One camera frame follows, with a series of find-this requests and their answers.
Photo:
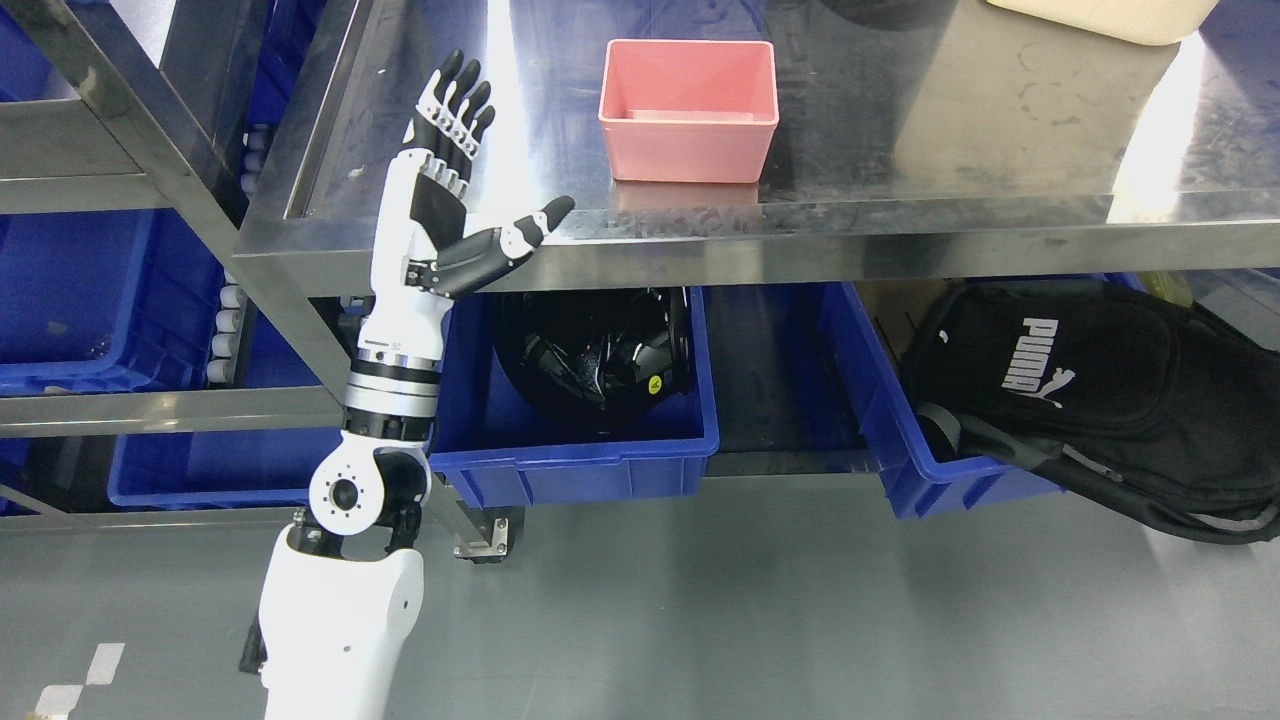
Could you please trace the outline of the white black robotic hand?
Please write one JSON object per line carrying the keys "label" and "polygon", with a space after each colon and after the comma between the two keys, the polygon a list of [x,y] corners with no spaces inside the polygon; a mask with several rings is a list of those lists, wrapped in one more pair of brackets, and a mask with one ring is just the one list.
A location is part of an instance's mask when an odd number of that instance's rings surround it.
{"label": "white black robotic hand", "polygon": [[370,266],[375,304],[358,333],[361,354],[440,354],[452,300],[524,265],[576,208],[573,197],[558,196],[539,211],[461,238],[467,210],[452,191],[454,173],[438,179],[439,159],[471,176],[497,118],[492,85],[479,82],[481,64],[463,59],[453,50],[430,74],[406,128],[404,150],[388,167]]}

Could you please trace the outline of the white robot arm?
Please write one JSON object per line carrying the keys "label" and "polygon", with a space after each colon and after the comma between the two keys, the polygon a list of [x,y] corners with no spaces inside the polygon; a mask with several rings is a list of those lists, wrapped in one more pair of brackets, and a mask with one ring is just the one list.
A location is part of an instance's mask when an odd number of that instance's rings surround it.
{"label": "white robot arm", "polygon": [[416,550],[445,315],[524,265],[575,200],[472,234],[465,195],[497,117],[483,67],[452,51],[429,76],[381,187],[370,281],[343,395],[339,442],[271,547],[241,667],[268,719],[381,719],[425,596]]}

